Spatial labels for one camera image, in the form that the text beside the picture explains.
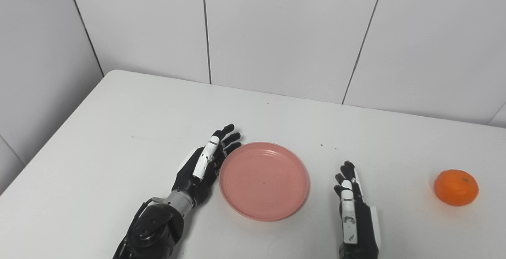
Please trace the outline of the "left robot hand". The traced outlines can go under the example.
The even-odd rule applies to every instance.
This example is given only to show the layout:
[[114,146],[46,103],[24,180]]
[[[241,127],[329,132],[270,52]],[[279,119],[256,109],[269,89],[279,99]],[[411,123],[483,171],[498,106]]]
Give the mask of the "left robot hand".
[[215,131],[208,143],[197,148],[179,170],[172,191],[188,196],[192,207],[204,203],[224,160],[241,147],[241,136],[239,132],[235,132],[234,124]]

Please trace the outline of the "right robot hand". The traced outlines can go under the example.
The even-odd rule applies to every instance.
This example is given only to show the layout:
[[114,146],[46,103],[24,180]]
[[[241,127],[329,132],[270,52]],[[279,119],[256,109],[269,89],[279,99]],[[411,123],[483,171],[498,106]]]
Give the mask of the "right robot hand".
[[355,165],[345,161],[335,178],[343,234],[339,258],[377,259],[381,248],[378,212],[365,203]]

